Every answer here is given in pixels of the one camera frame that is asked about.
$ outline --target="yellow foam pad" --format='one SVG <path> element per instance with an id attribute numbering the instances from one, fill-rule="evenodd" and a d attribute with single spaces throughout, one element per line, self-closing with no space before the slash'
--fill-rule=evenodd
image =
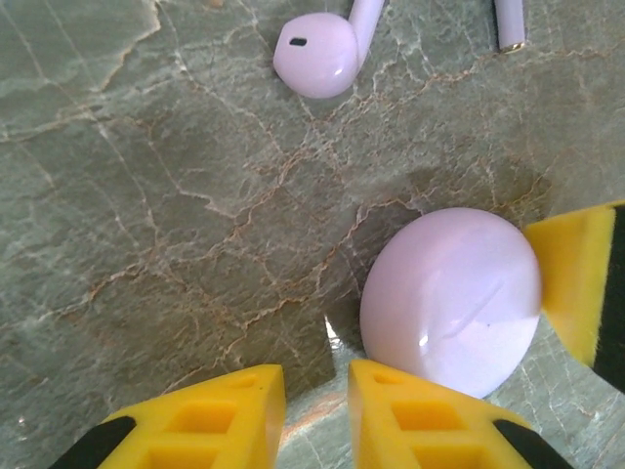
<path id="1" fill-rule="evenodd" d="M 613 207 L 622 203 L 565 213 L 523 230 L 540 265 L 543 312 L 564 346 L 588 366 L 599 340 Z"/>
<path id="2" fill-rule="evenodd" d="M 137 426 L 100 469 L 270 469 L 285 408 L 279 365 L 220 376 L 111 415 Z"/>
<path id="3" fill-rule="evenodd" d="M 530 469 L 493 425 L 516 414 L 377 362 L 351 363 L 349 408 L 357 469 Z"/>

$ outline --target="earbud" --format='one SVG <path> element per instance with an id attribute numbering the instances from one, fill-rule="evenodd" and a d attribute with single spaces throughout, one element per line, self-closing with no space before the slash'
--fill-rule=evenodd
<path id="1" fill-rule="evenodd" d="M 525 21 L 523 0 L 495 0 L 499 50 L 514 52 L 525 45 Z"/>
<path id="2" fill-rule="evenodd" d="M 352 86 L 369 52 L 384 0 L 354 0 L 349 20 L 303 15 L 284 25 L 273 68 L 296 93 L 333 98 Z"/>

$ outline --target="lavender earbud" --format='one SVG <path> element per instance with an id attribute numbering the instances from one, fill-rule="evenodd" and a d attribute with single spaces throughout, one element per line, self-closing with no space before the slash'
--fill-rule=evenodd
<path id="1" fill-rule="evenodd" d="M 275 47 L 275 71 L 307 98 L 340 95 L 364 64 L 383 7 L 384 0 L 354 0 L 349 20 L 312 13 L 289 21 Z"/>

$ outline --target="marble surface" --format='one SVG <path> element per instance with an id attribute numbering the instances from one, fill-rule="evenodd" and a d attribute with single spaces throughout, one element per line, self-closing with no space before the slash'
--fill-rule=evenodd
<path id="1" fill-rule="evenodd" d="M 0 467 L 48 467 L 123 405 L 284 365 L 278 467 L 351 467 L 358 295 L 423 213 L 518 225 L 625 196 L 625 2 L 391 0 L 354 88 L 276 78 L 281 25 L 347 0 L 0 0 Z M 625 400 L 542 322 L 490 398 L 577 468 Z"/>

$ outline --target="earbud stem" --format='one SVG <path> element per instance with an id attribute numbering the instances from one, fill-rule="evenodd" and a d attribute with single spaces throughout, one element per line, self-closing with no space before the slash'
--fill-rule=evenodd
<path id="1" fill-rule="evenodd" d="M 376 25 L 382 14 L 385 0 L 354 0 L 349 22 L 354 28 L 358 43 L 358 64 L 362 66 L 369 53 Z"/>
<path id="2" fill-rule="evenodd" d="M 522 0 L 495 0 L 499 50 L 513 52 L 525 44 L 525 21 Z"/>

